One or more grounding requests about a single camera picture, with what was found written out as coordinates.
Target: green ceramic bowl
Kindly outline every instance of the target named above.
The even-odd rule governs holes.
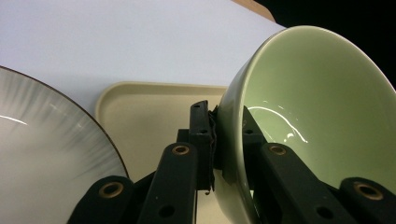
[[[220,206],[235,223],[258,222],[242,149],[243,106],[268,142],[291,147],[322,181],[372,179],[396,192],[396,94],[360,49],[331,31],[296,26],[266,40],[219,104]]]

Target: bowl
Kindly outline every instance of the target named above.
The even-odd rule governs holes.
[[[268,38],[219,103],[215,193],[235,223],[257,223],[242,149],[243,107],[268,142],[291,147],[325,183],[374,180],[396,192],[396,94],[353,43],[315,26]]]
[[[127,176],[117,149],[79,105],[0,67],[2,223],[66,223],[97,180]]]

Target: plate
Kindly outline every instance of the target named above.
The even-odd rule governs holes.
[[[45,83],[0,67],[2,223],[66,223],[109,175],[127,173],[94,118]]]

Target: plastic tray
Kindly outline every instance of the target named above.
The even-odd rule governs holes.
[[[95,117],[119,150],[133,181],[155,171],[177,130],[188,129],[190,106],[207,100],[212,110],[225,87],[121,82],[101,94]],[[213,192],[199,191],[197,223],[229,223]]]

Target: white table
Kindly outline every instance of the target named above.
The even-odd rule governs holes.
[[[93,114],[119,81],[228,86],[283,27],[229,0],[0,2],[0,65]]]

